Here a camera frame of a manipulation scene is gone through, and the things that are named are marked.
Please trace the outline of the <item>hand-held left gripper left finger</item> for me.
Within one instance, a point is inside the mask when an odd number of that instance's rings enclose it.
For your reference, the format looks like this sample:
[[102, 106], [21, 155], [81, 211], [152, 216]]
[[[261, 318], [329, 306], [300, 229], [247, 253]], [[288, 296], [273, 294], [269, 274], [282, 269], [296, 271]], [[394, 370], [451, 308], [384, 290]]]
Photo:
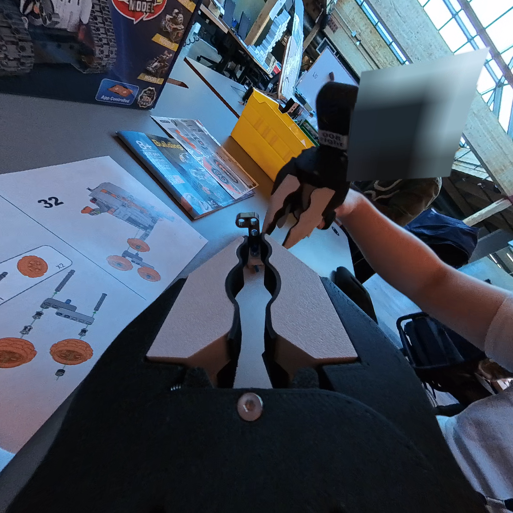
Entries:
[[189, 274], [146, 357], [203, 368], [218, 387], [232, 388], [241, 347], [239, 305], [246, 238], [237, 237]]

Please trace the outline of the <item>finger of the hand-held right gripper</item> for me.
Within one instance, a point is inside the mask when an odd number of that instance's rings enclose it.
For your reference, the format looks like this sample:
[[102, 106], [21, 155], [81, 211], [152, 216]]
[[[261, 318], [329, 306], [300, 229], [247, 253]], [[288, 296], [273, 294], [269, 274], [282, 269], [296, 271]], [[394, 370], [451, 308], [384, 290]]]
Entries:
[[276, 227], [281, 228], [291, 211], [292, 197], [298, 192], [300, 182], [296, 176], [285, 176], [272, 193], [264, 218], [262, 233], [271, 234]]
[[328, 210], [325, 213], [335, 191], [329, 188], [314, 188], [309, 194], [307, 206], [303, 208], [303, 195], [300, 195], [300, 204], [292, 207], [290, 213], [296, 223], [289, 229], [283, 247], [291, 249], [304, 238], [310, 237], [315, 228], [321, 226], [328, 229], [335, 219], [335, 212]]

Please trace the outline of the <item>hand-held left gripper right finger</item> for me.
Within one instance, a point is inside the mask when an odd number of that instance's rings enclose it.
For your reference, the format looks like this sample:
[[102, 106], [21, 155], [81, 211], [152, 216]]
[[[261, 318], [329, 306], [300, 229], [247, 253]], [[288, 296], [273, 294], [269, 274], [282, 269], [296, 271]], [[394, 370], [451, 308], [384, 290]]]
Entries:
[[321, 277], [262, 235], [265, 310], [262, 358], [273, 388], [287, 388], [301, 368], [352, 364], [358, 355]]

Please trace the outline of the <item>dark grey technic beam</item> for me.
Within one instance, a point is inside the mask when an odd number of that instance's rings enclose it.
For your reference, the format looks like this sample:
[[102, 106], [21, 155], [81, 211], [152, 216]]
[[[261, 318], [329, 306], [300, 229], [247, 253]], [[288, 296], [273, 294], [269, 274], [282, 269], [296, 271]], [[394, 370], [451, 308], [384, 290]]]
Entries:
[[238, 228], [248, 230], [247, 267], [252, 272], [259, 273], [264, 265], [261, 260], [261, 231], [259, 214], [256, 212], [241, 212], [237, 214], [235, 224]]

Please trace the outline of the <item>person's right forearm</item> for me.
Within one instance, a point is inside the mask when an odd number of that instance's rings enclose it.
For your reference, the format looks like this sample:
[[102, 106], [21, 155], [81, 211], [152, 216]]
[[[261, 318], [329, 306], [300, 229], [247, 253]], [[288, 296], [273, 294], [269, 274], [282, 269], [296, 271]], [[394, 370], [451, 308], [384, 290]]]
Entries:
[[381, 278], [512, 372], [511, 292], [446, 265], [353, 189], [336, 213]]

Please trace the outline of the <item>grey desk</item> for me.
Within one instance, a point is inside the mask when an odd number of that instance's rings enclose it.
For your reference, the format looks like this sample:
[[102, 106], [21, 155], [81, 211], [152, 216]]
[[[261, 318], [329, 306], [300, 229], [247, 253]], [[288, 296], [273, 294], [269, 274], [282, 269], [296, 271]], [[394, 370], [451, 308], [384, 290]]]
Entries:
[[[238, 120], [236, 115], [183, 57], [179, 57], [171, 76], [188, 88], [167, 84], [151, 111], [1, 94], [1, 174], [111, 157], [207, 240], [176, 281], [244, 234], [234, 225], [238, 212], [253, 210], [263, 219], [272, 182], [230, 136]], [[254, 196], [191, 221], [117, 137], [121, 130], [165, 135], [151, 116], [198, 119], [258, 182]]]

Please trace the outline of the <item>whiteboard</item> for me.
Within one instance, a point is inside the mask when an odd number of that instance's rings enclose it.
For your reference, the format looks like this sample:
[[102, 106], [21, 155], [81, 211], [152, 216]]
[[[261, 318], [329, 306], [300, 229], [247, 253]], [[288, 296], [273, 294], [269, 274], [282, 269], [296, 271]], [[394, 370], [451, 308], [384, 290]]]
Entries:
[[319, 90], [329, 81], [357, 86], [357, 81], [326, 47], [312, 66], [301, 75], [296, 84], [299, 95], [311, 107], [315, 107]]

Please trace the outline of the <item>yellow plastic bin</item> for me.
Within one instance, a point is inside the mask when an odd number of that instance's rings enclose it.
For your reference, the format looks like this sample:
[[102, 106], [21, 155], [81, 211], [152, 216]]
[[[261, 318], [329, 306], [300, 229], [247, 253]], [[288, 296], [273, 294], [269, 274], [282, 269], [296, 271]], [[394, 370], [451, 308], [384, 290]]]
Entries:
[[296, 122], [280, 112], [275, 100], [255, 89], [231, 137], [272, 181], [293, 157], [314, 146]]

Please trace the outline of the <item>orange white booklet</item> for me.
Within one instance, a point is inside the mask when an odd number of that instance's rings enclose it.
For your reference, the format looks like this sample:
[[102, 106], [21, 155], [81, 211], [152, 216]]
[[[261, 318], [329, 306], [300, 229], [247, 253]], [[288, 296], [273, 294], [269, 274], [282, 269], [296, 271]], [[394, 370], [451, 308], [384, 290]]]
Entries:
[[248, 196], [258, 183], [222, 147], [198, 119], [151, 118], [180, 144], [234, 198]]

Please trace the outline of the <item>white poster board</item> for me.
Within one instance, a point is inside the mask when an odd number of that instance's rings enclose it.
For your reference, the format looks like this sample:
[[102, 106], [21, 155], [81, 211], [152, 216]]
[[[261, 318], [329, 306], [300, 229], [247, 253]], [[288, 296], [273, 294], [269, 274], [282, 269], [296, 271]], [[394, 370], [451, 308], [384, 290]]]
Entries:
[[304, 43], [304, 3], [294, 1], [292, 35], [290, 36], [279, 75], [277, 95], [279, 100], [288, 101], [293, 95], [300, 72]]

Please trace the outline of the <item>blue robot kit manual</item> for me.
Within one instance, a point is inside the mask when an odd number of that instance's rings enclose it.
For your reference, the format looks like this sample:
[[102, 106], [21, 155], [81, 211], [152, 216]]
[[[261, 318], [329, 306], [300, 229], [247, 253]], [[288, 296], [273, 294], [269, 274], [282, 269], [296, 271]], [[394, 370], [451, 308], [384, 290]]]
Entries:
[[174, 138], [136, 131], [117, 136], [176, 199], [193, 220], [254, 196], [247, 191], [233, 197], [227, 179], [211, 173]]

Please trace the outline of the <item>open instruction booklet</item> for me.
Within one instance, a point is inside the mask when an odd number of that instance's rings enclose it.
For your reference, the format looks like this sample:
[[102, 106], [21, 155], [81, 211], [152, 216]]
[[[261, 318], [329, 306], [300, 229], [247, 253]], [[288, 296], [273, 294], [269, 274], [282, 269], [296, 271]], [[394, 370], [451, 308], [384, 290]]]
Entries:
[[1, 175], [1, 466], [206, 243], [111, 157]]

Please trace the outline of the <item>dark blue cloth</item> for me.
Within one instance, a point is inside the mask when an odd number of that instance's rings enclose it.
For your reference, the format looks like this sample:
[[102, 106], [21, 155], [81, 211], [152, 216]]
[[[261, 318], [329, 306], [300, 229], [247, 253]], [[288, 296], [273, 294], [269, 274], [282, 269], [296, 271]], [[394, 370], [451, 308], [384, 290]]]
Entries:
[[469, 263], [478, 244], [479, 229], [463, 221], [426, 209], [405, 227], [446, 264], [461, 268]]

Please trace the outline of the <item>blue robot kit box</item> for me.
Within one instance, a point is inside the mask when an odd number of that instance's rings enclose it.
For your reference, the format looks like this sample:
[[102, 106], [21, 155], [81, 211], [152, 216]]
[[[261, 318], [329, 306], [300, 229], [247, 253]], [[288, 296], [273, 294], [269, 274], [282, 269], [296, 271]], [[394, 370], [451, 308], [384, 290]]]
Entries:
[[202, 1], [1, 1], [1, 92], [152, 109]]

